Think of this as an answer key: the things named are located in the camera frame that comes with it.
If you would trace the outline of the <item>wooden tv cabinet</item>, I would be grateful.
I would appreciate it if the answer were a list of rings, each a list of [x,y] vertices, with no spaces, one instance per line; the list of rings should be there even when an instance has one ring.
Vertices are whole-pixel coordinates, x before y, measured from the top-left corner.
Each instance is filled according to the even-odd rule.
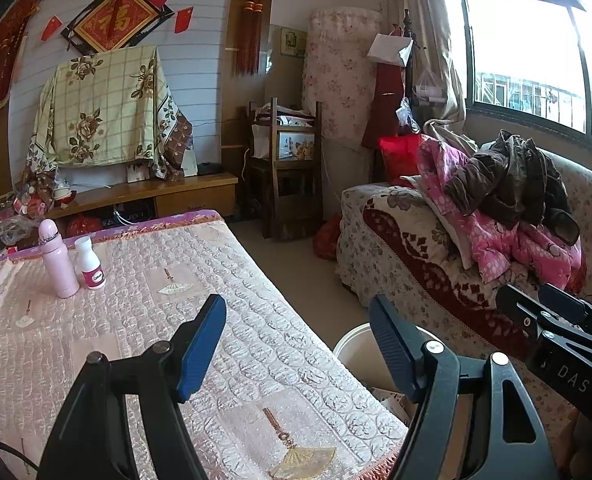
[[[96,188],[77,194],[64,207],[53,207],[48,217],[67,230],[78,218],[91,219],[91,226],[130,226],[151,219],[211,209],[221,217],[235,214],[238,178],[233,174],[188,177],[176,182],[147,180]]]

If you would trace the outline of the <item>pink polka dot garment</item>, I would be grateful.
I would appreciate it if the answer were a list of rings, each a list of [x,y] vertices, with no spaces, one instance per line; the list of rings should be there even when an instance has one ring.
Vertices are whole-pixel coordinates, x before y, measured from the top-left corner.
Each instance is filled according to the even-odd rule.
[[[418,149],[418,189],[456,240],[464,266],[476,264],[482,280],[489,283],[516,261],[539,282],[566,288],[582,267],[580,237],[568,246],[545,226],[521,221],[509,229],[478,210],[464,216],[446,195],[445,184],[472,156],[432,138]]]

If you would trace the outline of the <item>pink quilted table cover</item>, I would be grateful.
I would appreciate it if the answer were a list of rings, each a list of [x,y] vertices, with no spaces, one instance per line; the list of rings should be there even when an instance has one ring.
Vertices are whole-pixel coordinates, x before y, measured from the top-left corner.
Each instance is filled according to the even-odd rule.
[[[0,477],[385,479],[407,427],[223,218],[90,236],[103,285],[0,257]]]

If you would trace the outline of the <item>white printed plastic bag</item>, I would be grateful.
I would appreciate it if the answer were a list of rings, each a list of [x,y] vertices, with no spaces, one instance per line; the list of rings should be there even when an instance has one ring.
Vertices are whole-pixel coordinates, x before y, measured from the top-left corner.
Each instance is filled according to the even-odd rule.
[[[402,393],[382,388],[372,388],[372,396],[399,418],[406,426],[410,426],[416,407]]]

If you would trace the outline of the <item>floral covered tall appliance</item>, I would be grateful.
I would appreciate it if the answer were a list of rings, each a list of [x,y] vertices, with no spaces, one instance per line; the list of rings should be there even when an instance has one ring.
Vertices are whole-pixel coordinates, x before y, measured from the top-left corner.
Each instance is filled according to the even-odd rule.
[[[322,104],[322,134],[348,146],[362,141],[374,96],[376,65],[368,51],[381,31],[376,11],[331,6],[313,11],[302,69],[302,107]]]

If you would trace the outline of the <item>red fu diamond hanging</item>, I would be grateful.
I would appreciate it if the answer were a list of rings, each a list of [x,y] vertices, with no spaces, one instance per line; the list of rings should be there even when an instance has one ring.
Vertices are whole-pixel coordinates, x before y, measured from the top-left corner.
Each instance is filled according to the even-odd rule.
[[[135,47],[174,11],[167,0],[93,0],[61,31],[82,55]]]

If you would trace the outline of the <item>red chinese knot ornament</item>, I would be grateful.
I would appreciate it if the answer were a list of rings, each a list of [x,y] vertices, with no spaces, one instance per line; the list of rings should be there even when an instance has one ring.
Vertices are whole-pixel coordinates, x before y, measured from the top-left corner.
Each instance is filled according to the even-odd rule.
[[[236,36],[235,73],[238,76],[256,75],[262,29],[262,12],[266,0],[244,0]]]

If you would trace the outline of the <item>floral cloth covered television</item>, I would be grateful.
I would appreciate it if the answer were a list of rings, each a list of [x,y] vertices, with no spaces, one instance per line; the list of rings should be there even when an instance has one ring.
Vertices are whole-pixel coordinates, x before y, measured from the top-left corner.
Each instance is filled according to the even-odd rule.
[[[162,180],[183,177],[192,125],[177,106],[158,47],[81,55],[43,86],[26,157],[33,174],[143,164]]]

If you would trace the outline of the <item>beige curtain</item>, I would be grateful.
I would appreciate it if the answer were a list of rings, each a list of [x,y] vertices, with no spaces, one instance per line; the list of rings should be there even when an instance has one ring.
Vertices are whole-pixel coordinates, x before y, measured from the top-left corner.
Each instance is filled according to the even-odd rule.
[[[456,72],[446,0],[388,0],[396,22],[411,21],[411,102],[428,136],[471,155],[478,150],[465,131],[465,96]]]

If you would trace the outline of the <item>dark brown jacket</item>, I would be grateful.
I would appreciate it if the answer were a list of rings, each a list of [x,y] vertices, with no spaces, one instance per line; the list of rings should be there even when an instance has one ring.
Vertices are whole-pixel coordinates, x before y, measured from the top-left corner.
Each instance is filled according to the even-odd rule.
[[[524,221],[545,226],[568,246],[580,229],[561,174],[531,139],[502,129],[459,167],[444,191],[461,214],[478,210],[509,229]]]

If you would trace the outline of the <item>floral covered sofa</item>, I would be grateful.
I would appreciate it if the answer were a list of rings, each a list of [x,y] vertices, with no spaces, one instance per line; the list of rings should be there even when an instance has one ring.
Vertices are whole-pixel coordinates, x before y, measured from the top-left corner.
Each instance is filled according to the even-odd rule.
[[[579,223],[584,267],[573,292],[592,302],[592,171],[552,157]],[[526,368],[526,335],[496,308],[500,286],[536,296],[539,284],[518,262],[484,283],[476,266],[465,269],[460,252],[415,188],[366,184],[342,195],[337,273],[362,304],[385,295],[407,320],[426,328],[462,356],[494,350],[511,357],[534,401],[546,434],[556,442],[573,407]]]

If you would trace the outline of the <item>pink water bottle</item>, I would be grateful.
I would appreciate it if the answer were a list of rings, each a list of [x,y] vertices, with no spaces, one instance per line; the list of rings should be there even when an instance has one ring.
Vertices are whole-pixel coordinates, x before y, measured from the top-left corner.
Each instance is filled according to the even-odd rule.
[[[57,297],[69,298],[79,290],[72,260],[56,223],[44,219],[38,226],[39,247]]]

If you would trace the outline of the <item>red bag on floor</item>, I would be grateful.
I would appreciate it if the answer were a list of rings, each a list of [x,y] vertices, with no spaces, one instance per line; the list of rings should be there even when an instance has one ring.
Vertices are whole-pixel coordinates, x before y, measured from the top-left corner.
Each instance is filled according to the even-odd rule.
[[[337,243],[340,235],[341,214],[334,214],[325,221],[321,229],[312,238],[314,254],[321,259],[328,261],[337,260]]]

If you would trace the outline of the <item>cream plastic trash bucket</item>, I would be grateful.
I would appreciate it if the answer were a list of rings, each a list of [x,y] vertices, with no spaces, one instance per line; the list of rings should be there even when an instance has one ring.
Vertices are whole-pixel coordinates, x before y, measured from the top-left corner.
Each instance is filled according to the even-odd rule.
[[[369,323],[359,325],[346,333],[336,344],[333,353],[369,393],[372,388],[402,393],[390,376]]]

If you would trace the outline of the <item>white pink-label pill bottle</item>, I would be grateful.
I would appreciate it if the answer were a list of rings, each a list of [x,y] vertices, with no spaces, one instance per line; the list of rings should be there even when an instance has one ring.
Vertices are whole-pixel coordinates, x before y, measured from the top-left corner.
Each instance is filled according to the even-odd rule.
[[[78,252],[78,266],[84,284],[88,289],[102,288],[106,283],[102,263],[96,254],[90,236],[79,237],[75,241]]]

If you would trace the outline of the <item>dark framed window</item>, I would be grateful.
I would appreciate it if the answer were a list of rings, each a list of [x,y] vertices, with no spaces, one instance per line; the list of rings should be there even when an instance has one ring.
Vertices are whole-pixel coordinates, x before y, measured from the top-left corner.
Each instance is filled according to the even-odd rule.
[[[592,148],[592,0],[446,0],[469,110]]]

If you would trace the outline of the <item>flower bouquet in plastic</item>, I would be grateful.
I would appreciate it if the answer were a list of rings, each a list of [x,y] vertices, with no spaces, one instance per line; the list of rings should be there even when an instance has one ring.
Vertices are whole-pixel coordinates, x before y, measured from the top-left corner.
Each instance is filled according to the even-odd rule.
[[[31,237],[49,211],[67,207],[76,195],[57,170],[38,174],[26,170],[16,190],[0,203],[0,243],[11,247]]]

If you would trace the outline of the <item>dark wooden chair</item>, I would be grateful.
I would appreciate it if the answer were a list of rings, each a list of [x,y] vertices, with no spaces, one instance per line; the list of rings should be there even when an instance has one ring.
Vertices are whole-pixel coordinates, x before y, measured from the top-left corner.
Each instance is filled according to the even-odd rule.
[[[279,106],[277,98],[264,106],[248,104],[250,131],[268,148],[266,156],[245,156],[242,176],[265,238],[298,240],[322,224],[322,118],[320,101],[311,115]]]

